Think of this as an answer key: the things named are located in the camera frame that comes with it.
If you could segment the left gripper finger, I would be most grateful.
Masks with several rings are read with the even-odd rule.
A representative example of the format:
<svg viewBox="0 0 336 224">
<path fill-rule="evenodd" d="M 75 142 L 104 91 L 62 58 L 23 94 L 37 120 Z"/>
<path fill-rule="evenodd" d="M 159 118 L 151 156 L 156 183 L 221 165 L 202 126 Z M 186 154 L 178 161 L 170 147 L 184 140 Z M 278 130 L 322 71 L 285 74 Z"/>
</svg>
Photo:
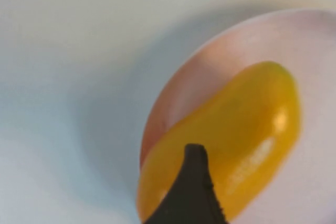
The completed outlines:
<svg viewBox="0 0 336 224">
<path fill-rule="evenodd" d="M 228 223 L 214 193 L 203 145 L 186 145 L 172 187 L 146 223 Z"/>
</svg>

